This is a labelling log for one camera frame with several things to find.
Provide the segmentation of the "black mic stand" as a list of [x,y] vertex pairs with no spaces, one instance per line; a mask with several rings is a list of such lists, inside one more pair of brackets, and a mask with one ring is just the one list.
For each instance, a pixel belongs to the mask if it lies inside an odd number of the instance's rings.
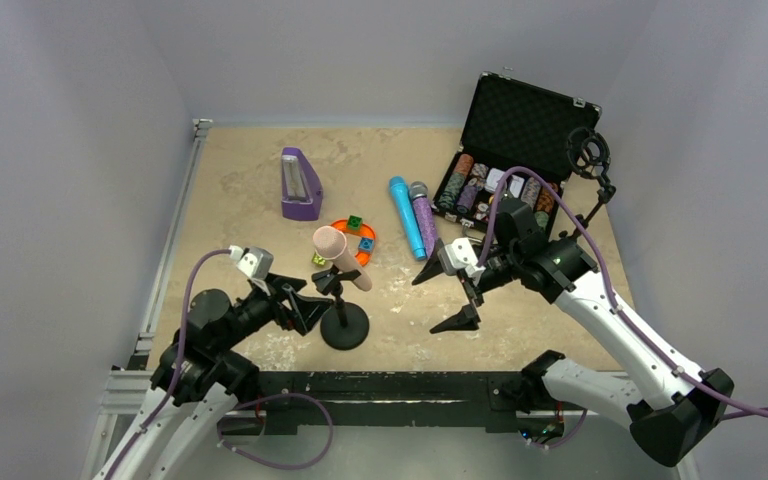
[[333,305],[325,311],[320,320],[320,332],[325,343],[335,350],[355,349],[368,337],[368,315],[360,306],[346,302],[343,298],[343,283],[353,282],[360,276],[360,270],[342,272],[337,267],[311,276],[318,293],[333,297]]

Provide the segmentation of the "pink microphone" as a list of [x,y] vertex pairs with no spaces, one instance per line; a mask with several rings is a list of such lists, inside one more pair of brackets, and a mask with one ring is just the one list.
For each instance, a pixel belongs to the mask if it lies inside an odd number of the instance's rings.
[[331,262],[340,272],[358,273],[353,283],[359,290],[364,292],[372,290],[372,279],[355,255],[348,250],[348,240],[343,232],[332,226],[322,226],[313,233],[312,242],[315,252]]

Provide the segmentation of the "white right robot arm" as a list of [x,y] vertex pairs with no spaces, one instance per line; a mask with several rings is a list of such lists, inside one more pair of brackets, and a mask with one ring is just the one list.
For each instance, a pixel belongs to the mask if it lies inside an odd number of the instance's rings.
[[551,401],[595,412],[628,429],[640,449],[666,467],[720,423],[726,409],[720,398],[732,394],[732,379],[673,349],[605,284],[603,270],[575,240],[549,239],[531,208],[516,199],[501,202],[488,232],[497,243],[484,266],[469,239],[438,241],[415,277],[420,284],[455,276],[468,298],[431,331],[477,329],[484,294],[517,281],[582,325],[626,374],[597,372],[548,350],[521,370],[519,381],[500,386],[506,402],[524,412]]

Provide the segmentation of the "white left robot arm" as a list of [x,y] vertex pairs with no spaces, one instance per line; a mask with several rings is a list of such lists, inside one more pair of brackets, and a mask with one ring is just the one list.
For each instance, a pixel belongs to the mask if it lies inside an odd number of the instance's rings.
[[98,479],[171,479],[236,407],[266,400],[260,369],[234,347],[269,323],[308,334],[334,302],[300,294],[303,279],[268,274],[244,298],[204,290],[161,355],[144,400]]

